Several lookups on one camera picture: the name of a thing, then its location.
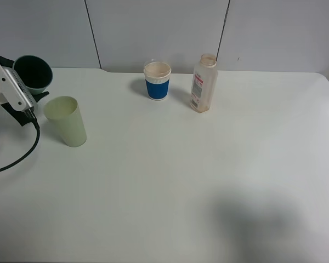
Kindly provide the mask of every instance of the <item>black cable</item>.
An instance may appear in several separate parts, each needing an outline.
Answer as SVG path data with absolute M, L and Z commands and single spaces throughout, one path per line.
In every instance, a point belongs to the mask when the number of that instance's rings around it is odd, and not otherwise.
M 29 149 L 29 151 L 27 151 L 27 153 L 25 155 L 23 155 L 21 158 L 19 158 L 17 161 L 13 162 L 12 164 L 9 164 L 9 165 L 7 165 L 3 168 L 0 168 L 0 172 L 5 171 L 5 170 L 15 166 L 16 164 L 22 162 L 28 155 L 30 155 L 34 151 L 34 149 L 38 145 L 39 138 L 40 138 L 40 127 L 39 127 L 38 121 L 37 121 L 35 115 L 33 114 L 33 112 L 30 109 L 27 111 L 27 114 L 31 117 L 32 123 L 33 123 L 35 129 L 37 130 L 37 136 L 36 136 L 35 142 L 34 142 L 33 146 Z

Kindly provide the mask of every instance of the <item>white wall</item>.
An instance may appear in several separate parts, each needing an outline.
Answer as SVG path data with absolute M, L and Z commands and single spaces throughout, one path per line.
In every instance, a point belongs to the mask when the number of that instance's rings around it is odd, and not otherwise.
M 102 68 L 141 72 L 151 58 L 192 72 L 216 54 L 228 0 L 87 0 Z
M 328 70 L 329 0 L 232 0 L 218 66 L 222 70 Z
M 0 55 L 53 67 L 99 67 L 84 0 L 0 0 Z

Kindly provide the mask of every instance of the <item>dark green mug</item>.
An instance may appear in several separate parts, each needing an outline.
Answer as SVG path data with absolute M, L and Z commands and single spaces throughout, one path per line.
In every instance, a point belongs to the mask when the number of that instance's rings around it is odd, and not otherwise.
M 21 56 L 13 63 L 13 69 L 33 95 L 42 93 L 53 80 L 51 67 L 37 56 Z

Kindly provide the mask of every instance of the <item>plastic bottle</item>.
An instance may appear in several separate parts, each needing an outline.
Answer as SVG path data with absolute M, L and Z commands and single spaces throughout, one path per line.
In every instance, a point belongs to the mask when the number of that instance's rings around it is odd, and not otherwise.
M 216 65 L 215 55 L 203 54 L 200 63 L 194 68 L 190 105 L 199 113 L 208 111 L 211 106 L 213 91 L 218 77 Z

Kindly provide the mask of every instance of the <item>white table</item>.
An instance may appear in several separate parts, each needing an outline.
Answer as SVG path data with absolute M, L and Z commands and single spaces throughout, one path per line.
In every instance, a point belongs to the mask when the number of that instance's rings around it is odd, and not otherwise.
M 152 101 L 142 74 L 54 69 L 38 148 L 0 173 L 0 261 L 329 262 L 329 82 L 220 72 L 198 114 L 191 78 Z M 42 115 L 61 95 L 79 148 Z M 34 138 L 0 108 L 0 167 Z

